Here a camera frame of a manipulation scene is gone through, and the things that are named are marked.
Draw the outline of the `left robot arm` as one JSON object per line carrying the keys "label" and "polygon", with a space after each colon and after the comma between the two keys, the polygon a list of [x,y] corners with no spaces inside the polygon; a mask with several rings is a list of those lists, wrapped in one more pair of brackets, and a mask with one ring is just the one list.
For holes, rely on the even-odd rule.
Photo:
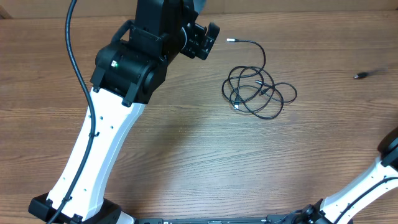
{"label": "left robot arm", "polygon": [[70,158],[51,191],[34,197],[28,211],[46,223],[134,223],[134,217],[104,197],[111,170],[127,134],[172,60],[183,54],[206,59],[220,32],[196,19],[204,1],[139,1],[96,55],[88,110]]}

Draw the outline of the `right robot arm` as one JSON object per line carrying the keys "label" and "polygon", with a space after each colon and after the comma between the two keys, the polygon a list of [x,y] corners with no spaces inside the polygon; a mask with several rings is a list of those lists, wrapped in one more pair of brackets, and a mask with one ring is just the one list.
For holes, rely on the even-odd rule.
{"label": "right robot arm", "polygon": [[349,223],[363,208],[397,187],[397,129],[378,145],[380,156],[338,193],[307,205],[292,223]]}

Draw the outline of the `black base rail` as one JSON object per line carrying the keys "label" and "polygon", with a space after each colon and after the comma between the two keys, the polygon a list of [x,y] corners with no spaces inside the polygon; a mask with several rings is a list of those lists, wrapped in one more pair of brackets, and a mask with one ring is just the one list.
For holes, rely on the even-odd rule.
{"label": "black base rail", "polygon": [[294,215],[268,215],[255,218],[137,218],[134,224],[291,224]]}

